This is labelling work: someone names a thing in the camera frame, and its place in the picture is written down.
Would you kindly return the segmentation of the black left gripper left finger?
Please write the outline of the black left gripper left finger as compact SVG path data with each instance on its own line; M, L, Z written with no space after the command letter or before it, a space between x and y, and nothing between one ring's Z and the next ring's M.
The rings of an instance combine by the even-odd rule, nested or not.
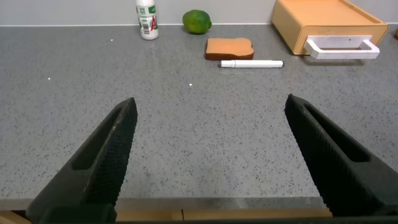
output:
M117 104L30 203L30 221L115 222L136 124L134 98Z

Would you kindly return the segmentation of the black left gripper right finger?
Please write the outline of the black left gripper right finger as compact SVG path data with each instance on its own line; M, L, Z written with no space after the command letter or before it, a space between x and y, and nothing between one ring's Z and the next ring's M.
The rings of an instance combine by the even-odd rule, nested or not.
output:
M397 172L308 101L285 115L310 175L334 216L397 215Z

